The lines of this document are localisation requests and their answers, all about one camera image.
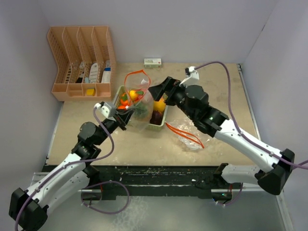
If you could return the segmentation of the clear zip bag orange zipper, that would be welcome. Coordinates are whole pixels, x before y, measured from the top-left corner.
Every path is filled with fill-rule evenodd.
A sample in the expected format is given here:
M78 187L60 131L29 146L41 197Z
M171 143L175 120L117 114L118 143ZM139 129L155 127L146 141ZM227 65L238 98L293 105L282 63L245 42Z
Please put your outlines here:
M129 106L134 111L129 124L137 130L147 128L152 118L154 101L149 92L150 85L151 79L143 69L128 73L124 80Z

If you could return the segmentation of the toy pineapple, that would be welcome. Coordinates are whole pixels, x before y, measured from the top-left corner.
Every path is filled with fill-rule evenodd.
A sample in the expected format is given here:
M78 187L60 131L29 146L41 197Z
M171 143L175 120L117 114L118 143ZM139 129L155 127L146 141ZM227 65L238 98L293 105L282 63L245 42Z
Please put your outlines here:
M134 104L134 119L144 120L148 116L147 104L143 102L138 102Z

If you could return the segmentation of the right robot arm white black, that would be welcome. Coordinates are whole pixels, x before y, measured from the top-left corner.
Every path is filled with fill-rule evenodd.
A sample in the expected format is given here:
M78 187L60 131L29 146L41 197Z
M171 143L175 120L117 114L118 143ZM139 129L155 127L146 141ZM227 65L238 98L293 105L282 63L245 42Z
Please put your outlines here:
M210 106L208 94L199 85L183 86L179 80L167 77L161 84L150 87L149 92L155 101L166 94L166 104L177 106L200 132L230 145L253 161L254 165L247 167L220 165L214 176L217 187L249 183L273 195L281 193L292 173L293 151L281 151L237 129L225 113Z

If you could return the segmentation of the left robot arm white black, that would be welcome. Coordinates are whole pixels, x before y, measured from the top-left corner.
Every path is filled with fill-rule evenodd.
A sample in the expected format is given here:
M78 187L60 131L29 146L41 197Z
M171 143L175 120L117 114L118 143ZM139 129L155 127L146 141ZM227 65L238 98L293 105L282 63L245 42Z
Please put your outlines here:
M80 127L77 144L55 169L26 190L16 189L11 195L9 216L14 219L14 229L37 231L47 221L50 214L78 190L93 189L99 184L98 170L91 163L101 160L98 145L110 139L117 129L126 130L126 125L135 109L116 109L106 103L98 103L93 108L93 116L100 111L105 120L98 124L85 122Z

